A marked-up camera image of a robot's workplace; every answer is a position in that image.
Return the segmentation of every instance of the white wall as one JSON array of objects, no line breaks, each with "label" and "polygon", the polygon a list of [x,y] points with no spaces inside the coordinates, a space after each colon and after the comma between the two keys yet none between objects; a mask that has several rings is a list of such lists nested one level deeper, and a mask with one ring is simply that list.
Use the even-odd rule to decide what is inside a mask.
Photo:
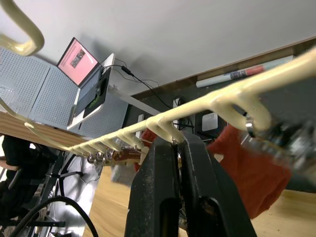
[{"label": "white wall", "polygon": [[[56,63],[72,37],[101,61],[111,52],[161,84],[316,35],[316,0],[16,0]],[[1,30],[27,39],[0,12]],[[112,77],[129,94],[144,85]]]}]

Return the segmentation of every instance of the white pegboard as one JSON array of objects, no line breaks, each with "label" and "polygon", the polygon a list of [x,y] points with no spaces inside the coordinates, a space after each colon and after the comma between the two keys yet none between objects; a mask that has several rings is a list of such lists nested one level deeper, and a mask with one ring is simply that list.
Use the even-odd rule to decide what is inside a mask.
[{"label": "white pegboard", "polygon": [[50,65],[0,48],[0,96],[16,113],[28,117]]},{"label": "white pegboard", "polygon": [[67,129],[78,87],[57,67],[51,66],[29,118]]},{"label": "white pegboard", "polygon": [[76,133],[96,138],[122,128],[128,103],[106,94],[104,105],[98,113],[84,121]]}]

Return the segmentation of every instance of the pink screen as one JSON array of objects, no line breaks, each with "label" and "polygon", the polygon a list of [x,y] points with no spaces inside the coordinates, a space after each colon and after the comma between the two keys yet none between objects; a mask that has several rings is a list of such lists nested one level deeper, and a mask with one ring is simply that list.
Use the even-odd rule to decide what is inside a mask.
[{"label": "pink screen", "polygon": [[98,62],[76,40],[68,48],[58,68],[79,85]]}]

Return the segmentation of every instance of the laptop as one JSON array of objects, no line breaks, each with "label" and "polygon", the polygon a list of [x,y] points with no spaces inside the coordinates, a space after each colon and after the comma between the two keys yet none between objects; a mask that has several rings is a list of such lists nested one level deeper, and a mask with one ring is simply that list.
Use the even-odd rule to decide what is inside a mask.
[{"label": "laptop", "polygon": [[114,54],[111,54],[100,64],[76,38],[71,40],[57,64],[57,67],[78,87],[68,121],[69,127],[100,110],[105,101],[110,66],[114,63],[114,58]]}]

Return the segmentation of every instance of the red cloth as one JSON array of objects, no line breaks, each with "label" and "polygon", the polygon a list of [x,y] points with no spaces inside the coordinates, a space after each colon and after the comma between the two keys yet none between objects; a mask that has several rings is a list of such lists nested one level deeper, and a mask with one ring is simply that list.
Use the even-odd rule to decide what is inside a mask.
[{"label": "red cloth", "polygon": [[[156,137],[148,129],[142,135],[148,141]],[[255,218],[277,200],[291,174],[288,169],[273,164],[269,155],[246,150],[240,143],[239,130],[229,125],[207,149],[224,155],[220,164],[236,184],[249,217]]]}]

